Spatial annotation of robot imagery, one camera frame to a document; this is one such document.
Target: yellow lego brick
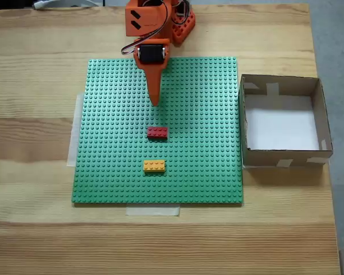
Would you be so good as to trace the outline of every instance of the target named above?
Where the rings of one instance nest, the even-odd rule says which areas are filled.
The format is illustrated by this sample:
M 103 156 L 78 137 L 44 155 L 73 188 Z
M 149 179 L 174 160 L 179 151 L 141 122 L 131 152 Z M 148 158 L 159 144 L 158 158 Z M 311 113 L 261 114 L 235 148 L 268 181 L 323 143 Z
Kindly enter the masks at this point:
M 163 159 L 144 160 L 144 172 L 164 172 L 165 161 Z

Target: orange robotic arm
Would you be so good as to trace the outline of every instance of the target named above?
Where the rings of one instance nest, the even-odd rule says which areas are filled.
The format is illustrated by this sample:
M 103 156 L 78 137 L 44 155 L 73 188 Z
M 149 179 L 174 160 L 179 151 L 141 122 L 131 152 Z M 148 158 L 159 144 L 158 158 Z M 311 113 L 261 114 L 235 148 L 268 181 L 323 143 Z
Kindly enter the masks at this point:
M 157 106 L 170 43 L 178 46 L 184 41 L 195 26 L 195 15 L 187 0 L 130 0 L 125 19 L 126 36 L 140 38 L 122 53 L 134 53 L 138 68 L 145 72 L 150 101 Z

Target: gray floor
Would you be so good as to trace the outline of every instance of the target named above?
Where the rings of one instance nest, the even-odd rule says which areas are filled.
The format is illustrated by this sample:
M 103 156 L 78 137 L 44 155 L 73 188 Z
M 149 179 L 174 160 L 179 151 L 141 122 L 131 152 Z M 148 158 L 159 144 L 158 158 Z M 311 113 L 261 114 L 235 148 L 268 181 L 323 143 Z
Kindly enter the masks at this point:
M 106 0 L 107 6 L 127 0 Z M 344 248 L 344 0 L 191 0 L 191 4 L 310 4 L 318 75 L 322 79 L 334 155 L 330 160 L 339 248 Z

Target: wooden table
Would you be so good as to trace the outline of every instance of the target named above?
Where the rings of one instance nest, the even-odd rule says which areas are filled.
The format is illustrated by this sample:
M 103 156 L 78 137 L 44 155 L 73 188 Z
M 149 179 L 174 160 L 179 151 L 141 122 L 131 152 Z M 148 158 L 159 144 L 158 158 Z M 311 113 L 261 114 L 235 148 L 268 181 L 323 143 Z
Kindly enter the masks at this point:
M 172 56 L 316 76 L 308 6 L 194 6 Z M 178 217 L 73 207 L 67 153 L 90 58 L 121 57 L 121 7 L 0 11 L 0 274 L 339 274 L 329 169 L 244 171 L 244 205 Z

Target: open cardboard box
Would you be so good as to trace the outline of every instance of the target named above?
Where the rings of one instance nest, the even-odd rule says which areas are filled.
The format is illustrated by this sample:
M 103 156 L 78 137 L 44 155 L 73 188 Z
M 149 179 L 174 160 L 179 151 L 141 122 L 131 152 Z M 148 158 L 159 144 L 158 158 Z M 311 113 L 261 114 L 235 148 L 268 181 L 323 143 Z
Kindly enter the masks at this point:
M 245 166 L 318 166 L 333 154 L 320 79 L 243 74 L 239 99 Z

